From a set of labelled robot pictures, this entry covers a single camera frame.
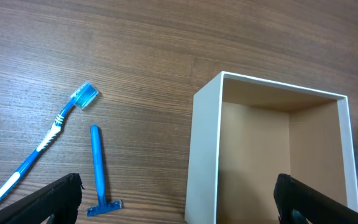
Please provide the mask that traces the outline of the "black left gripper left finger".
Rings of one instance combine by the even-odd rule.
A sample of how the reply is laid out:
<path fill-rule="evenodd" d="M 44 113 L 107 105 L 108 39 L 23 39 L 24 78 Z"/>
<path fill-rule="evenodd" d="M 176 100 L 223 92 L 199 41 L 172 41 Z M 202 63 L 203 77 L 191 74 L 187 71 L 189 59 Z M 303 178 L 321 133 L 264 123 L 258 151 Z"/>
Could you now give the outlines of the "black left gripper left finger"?
<path fill-rule="evenodd" d="M 0 210 L 0 224 L 75 223 L 82 181 L 70 173 Z"/>

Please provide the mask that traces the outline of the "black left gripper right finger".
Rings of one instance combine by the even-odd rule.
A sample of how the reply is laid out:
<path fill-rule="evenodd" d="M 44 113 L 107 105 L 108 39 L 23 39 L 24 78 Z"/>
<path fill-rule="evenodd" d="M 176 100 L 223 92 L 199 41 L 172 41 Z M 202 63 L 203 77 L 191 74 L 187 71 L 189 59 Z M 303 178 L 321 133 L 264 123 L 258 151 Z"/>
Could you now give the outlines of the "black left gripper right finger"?
<path fill-rule="evenodd" d="M 358 213 L 288 174 L 279 174 L 273 197 L 279 223 L 358 224 Z"/>

